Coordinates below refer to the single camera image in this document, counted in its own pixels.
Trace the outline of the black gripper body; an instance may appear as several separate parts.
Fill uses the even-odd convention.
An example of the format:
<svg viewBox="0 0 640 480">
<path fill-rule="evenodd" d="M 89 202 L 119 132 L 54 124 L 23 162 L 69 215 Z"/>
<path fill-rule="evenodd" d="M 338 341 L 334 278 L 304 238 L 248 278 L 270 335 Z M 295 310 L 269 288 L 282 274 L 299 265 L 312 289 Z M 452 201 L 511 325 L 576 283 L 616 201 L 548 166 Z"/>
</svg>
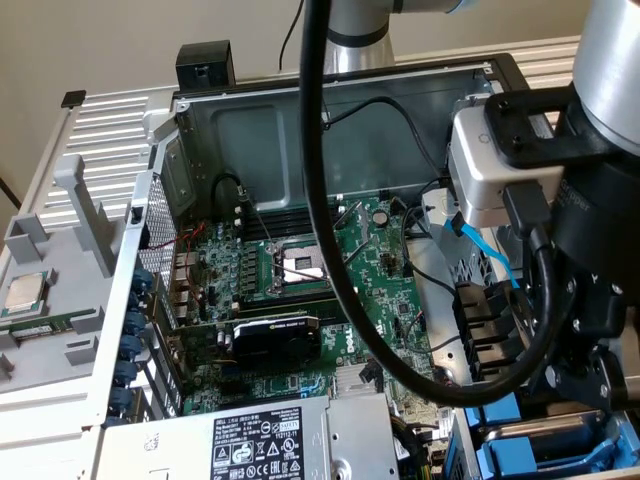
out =
<svg viewBox="0 0 640 480">
<path fill-rule="evenodd" d="M 553 206 L 555 245 L 581 269 L 639 298 L 639 158 L 567 166 Z"/>
</svg>

